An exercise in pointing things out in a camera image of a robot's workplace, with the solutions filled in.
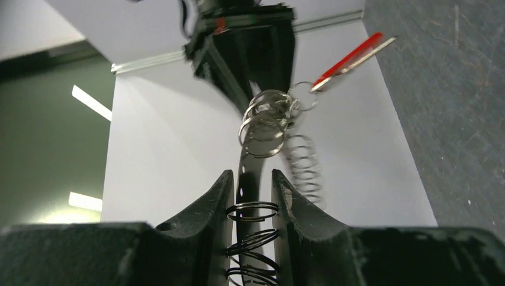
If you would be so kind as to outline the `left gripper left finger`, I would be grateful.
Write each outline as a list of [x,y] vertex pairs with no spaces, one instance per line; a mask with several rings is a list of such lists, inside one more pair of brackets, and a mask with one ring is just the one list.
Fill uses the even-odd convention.
[[227,285],[233,173],[156,227],[144,222],[1,229],[2,285]]

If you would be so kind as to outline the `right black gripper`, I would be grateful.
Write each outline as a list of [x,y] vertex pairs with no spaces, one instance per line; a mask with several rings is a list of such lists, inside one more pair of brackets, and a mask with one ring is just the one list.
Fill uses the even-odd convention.
[[[189,3],[197,10],[191,34],[186,31]],[[262,27],[256,35],[222,32],[294,18],[294,9],[283,3],[183,1],[183,35],[189,40],[183,48],[191,52],[194,76],[218,89],[240,115],[255,95],[254,85],[261,91],[288,91],[296,47],[291,23]]]

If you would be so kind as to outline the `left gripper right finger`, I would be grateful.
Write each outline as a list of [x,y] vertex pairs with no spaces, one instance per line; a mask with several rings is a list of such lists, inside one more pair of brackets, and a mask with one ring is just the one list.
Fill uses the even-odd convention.
[[504,244],[467,227],[354,227],[272,172],[280,285],[503,285]]

